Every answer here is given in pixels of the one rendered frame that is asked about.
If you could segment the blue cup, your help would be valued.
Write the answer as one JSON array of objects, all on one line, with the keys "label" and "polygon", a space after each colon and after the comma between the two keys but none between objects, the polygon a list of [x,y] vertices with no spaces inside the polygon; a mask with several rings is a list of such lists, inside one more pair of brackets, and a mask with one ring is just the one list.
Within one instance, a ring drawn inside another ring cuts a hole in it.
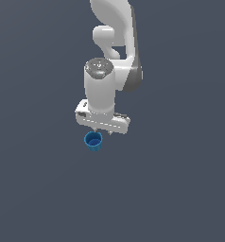
[{"label": "blue cup", "polygon": [[102,135],[100,132],[90,131],[84,136],[84,143],[91,151],[99,151],[102,147]]}]

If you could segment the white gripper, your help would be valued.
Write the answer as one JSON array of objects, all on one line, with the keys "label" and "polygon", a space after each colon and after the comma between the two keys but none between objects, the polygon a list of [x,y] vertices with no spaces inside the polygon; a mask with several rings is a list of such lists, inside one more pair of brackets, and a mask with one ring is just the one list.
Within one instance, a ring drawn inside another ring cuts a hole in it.
[{"label": "white gripper", "polygon": [[80,125],[92,128],[95,132],[106,130],[109,135],[114,132],[126,134],[130,118],[125,114],[115,112],[109,120],[99,117],[88,108],[88,100],[82,99],[75,109],[76,120]]}]

